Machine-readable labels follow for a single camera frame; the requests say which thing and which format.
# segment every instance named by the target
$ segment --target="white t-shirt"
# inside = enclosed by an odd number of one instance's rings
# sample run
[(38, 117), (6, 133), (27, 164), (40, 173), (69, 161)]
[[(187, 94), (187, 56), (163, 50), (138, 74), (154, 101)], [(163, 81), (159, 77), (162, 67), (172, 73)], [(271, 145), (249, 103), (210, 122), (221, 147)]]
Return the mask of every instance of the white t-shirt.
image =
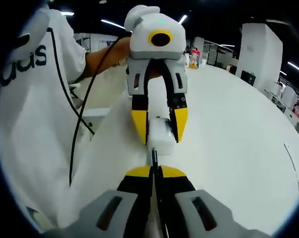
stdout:
[[(70, 95), (67, 81), (82, 74), (86, 51), (74, 40), (65, 16), (57, 10), (48, 14), (60, 73)], [(69, 192), (71, 144), (78, 118), (59, 81), (52, 33), (45, 34), (29, 59), (11, 63), (2, 76), (7, 84), (0, 88), (3, 173), (20, 205), (43, 213), (56, 225), (57, 207)]]

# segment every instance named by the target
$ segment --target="desk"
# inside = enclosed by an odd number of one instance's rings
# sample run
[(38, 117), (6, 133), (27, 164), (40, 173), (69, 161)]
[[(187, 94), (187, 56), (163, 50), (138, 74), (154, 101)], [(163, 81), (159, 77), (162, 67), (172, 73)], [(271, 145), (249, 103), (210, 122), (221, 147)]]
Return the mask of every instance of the desk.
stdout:
[[(298, 183), (284, 143), (292, 150), (299, 178), (299, 135), (257, 89), (229, 72), (206, 65), (186, 69), (188, 122), (174, 154), (159, 162), (185, 172), (228, 206), (248, 229), (274, 233), (299, 199)], [(162, 78), (149, 82), (149, 118), (168, 117)], [(82, 158), (72, 184), (73, 210), (116, 189), (125, 173), (146, 164), (126, 92), (113, 106)]]

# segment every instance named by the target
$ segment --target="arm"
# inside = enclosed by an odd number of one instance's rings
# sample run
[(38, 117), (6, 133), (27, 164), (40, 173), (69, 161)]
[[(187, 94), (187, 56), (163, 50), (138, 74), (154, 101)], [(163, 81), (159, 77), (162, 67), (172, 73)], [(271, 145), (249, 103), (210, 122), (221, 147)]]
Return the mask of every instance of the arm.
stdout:
[[(99, 73), (102, 73), (106, 69), (113, 66), (115, 63), (119, 62), (120, 60), (128, 57), (130, 55), (130, 37), (122, 38), (118, 41), (118, 43), (113, 46), (112, 50), (108, 53), (107, 57), (104, 59)], [(84, 78), (92, 77), (97, 67), (99, 66), (102, 57), (106, 53), (110, 46), (98, 51), (86, 54), (86, 67), (82, 75), (75, 81), (80, 82)]]

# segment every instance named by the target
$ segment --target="white tabletop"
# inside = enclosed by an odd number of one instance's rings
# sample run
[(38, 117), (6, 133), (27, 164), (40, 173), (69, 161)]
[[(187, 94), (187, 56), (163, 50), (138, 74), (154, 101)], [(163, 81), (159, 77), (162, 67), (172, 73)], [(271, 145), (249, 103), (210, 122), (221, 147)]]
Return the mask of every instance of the white tabletop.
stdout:
[[(186, 69), (188, 122), (175, 152), (159, 163), (185, 172), (229, 207), (248, 229), (274, 233), (299, 200), (299, 135), (282, 112), (255, 88), (229, 72), (206, 66)], [(149, 82), (149, 117), (168, 117), (162, 78)], [(124, 93), (96, 132), (72, 184), (71, 207), (81, 208), (125, 173), (146, 164)]]

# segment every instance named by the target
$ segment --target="black lettering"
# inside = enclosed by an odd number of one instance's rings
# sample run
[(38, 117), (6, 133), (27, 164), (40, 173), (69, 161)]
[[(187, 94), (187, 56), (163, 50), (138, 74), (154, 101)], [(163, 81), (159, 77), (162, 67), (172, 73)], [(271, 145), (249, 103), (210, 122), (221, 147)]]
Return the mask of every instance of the black lettering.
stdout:
[(5, 79), (4, 78), (4, 75), (3, 73), (0, 75), (0, 84), (5, 87), (7, 85), (9, 85), (9, 83), (12, 81), (12, 80), (15, 80), (16, 78), (16, 69), (15, 69), (15, 62), (13, 62), (11, 64), (11, 72), (10, 72), (10, 76)]
[(34, 66), (34, 54), (31, 54), (29, 60), (30, 60), (30, 62), (26, 66), (22, 66), (22, 64), (21, 64), (24, 60), (18, 61), (16, 64), (17, 70), (20, 72), (25, 72), (25, 71), (29, 70), (31, 67), (34, 68), (35, 67)]
[(44, 57), (45, 59), (44, 60), (39, 60), (37, 59), (35, 61), (35, 64), (37, 66), (43, 66), (43, 65), (46, 65), (46, 54), (45, 54), (45, 51), (46, 51), (46, 46), (43, 46), (43, 45), (40, 45), (37, 47), (36, 51), (35, 51), (35, 55), (36, 56), (39, 56), (39, 57)]

